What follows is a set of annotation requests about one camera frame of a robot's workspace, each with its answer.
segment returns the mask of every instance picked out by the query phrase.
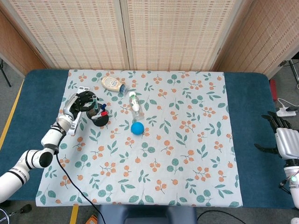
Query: floral tablecloth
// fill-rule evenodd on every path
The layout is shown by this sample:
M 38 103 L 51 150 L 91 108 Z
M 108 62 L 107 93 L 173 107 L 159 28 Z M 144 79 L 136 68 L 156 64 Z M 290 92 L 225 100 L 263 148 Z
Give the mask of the floral tablecloth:
M 104 89 L 104 76 L 137 93 L 145 116 L 142 135 L 130 131 L 128 95 Z M 59 115 L 79 86 L 107 104 L 109 123 L 96 127 L 84 113 L 58 156 L 95 204 L 242 206 L 222 72 L 70 70 Z M 89 205 L 53 159 L 36 204 L 75 203 Z

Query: blue ball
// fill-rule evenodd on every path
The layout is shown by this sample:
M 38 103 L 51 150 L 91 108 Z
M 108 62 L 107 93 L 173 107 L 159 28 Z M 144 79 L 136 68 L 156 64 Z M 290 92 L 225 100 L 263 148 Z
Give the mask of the blue ball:
M 131 126 L 131 132 L 133 134 L 142 134 L 144 132 L 144 126 L 142 123 L 140 122 L 135 122 L 134 124 L 132 124 Z

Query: yellow tape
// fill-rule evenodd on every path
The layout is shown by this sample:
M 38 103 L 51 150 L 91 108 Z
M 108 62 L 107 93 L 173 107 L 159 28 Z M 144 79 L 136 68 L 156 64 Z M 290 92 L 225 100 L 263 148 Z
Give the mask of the yellow tape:
M 8 131 L 8 128 L 9 128 L 9 125 L 10 125 L 10 122 L 11 122 L 11 119 L 13 118 L 15 108 L 17 107 L 17 103 L 18 103 L 18 100 L 19 100 L 19 97 L 20 97 L 20 93 L 21 93 L 21 90 L 22 90 L 23 83 L 24 83 L 24 80 L 23 80 L 23 82 L 22 82 L 22 84 L 21 84 L 21 86 L 20 86 L 18 95 L 17 95 L 17 97 L 16 97 L 15 100 L 14 100 L 13 108 L 11 108 L 10 114 L 9 114 L 8 119 L 7 119 L 7 121 L 6 121 L 6 124 L 5 124 L 5 126 L 4 126 L 2 135 L 1 135 L 1 137 L 0 137 L 0 150 L 1 150 L 1 147 L 2 147 L 2 145 L 3 145 L 5 136 L 6 136 L 6 134 L 7 134 L 7 131 Z
M 71 211 L 70 224 L 76 224 L 78 210 L 79 210 L 79 205 L 78 204 L 74 204 L 73 205 L 73 210 Z

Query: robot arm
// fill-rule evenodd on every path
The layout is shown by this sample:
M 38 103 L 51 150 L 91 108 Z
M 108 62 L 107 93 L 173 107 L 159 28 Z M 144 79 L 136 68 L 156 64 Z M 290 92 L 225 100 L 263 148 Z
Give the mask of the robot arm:
M 293 130 L 291 124 L 278 117 L 276 113 L 268 112 L 269 115 L 262 115 L 270 122 L 276 139 L 276 148 L 263 148 L 258 144 L 255 146 L 263 151 L 278 154 L 285 160 L 284 171 L 286 179 L 280 183 L 280 188 L 289 182 L 290 194 L 294 205 L 299 209 L 299 132 Z
M 64 114 L 59 116 L 41 143 L 43 150 L 28 150 L 23 153 L 18 162 L 8 172 L 0 176 L 0 203 L 7 200 L 29 180 L 29 171 L 34 168 L 45 168 L 52 162 L 54 154 L 59 151 L 59 144 L 70 129 L 72 122 L 80 111 L 88 111 L 94 107 L 92 102 L 94 93 L 85 91 L 74 94 L 65 105 Z

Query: plastic bottle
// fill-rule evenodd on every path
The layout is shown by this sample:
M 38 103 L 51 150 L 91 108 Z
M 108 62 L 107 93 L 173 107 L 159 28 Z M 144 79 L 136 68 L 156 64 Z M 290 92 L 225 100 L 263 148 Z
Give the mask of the plastic bottle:
M 130 105 L 132 107 L 132 115 L 133 115 L 133 119 L 136 120 L 141 120 L 143 119 L 144 115 L 142 112 L 142 108 L 141 105 L 138 102 L 138 97 L 136 96 L 135 92 L 130 92 L 129 93 L 129 101 L 130 101 Z
M 128 87 L 126 85 L 122 84 L 120 81 L 113 77 L 102 78 L 102 85 L 108 90 L 120 92 L 123 95 L 125 95 L 128 91 Z

